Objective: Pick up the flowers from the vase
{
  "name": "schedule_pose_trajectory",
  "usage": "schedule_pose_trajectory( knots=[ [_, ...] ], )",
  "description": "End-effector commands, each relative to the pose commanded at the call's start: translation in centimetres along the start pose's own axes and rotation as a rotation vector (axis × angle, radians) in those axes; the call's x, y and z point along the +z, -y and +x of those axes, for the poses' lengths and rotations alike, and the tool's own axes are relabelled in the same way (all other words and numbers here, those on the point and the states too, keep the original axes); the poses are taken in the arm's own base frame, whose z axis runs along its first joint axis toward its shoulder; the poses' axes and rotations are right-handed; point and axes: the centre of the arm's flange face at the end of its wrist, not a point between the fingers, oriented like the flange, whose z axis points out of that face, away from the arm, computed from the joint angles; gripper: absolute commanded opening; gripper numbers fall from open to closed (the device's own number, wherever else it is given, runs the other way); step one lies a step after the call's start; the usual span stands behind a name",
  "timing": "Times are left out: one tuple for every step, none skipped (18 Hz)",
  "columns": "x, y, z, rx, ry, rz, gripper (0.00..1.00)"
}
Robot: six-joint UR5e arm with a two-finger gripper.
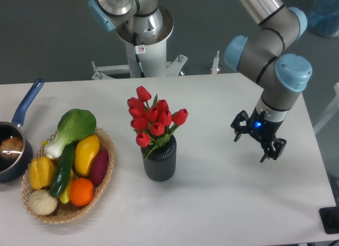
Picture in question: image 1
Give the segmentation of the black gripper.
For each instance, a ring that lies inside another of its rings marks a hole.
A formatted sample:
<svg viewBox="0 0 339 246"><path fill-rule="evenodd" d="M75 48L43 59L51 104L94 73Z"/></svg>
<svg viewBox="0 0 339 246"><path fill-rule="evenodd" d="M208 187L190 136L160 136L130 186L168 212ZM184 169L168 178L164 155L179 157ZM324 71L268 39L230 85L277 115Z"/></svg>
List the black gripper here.
<svg viewBox="0 0 339 246"><path fill-rule="evenodd" d="M250 117L245 110L242 110L236 115L230 126L235 133L234 142L237 142L242 134L249 133L261 144L264 154L260 162L263 163L266 159L277 160L285 148L287 141L275 136L281 124L281 121L266 120L263 113L259 114L254 109Z"/></svg>

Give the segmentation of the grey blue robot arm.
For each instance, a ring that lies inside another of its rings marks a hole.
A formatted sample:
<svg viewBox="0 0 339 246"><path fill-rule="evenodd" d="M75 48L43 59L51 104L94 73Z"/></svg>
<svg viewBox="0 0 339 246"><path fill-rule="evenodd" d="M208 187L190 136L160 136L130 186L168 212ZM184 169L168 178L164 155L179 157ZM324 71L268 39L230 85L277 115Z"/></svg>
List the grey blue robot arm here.
<svg viewBox="0 0 339 246"><path fill-rule="evenodd" d="M226 64L259 85L263 92L251 115L240 112L231 124L236 137L257 140L265 159L277 159L286 141L276 137L312 74L310 63L284 51L305 31L307 18L281 0L239 0L260 33L250 40L235 37L224 53ZM166 62L166 41L173 18L158 0L89 0L92 17L106 31L116 31L125 43L132 78L164 77L175 72Z"/></svg>

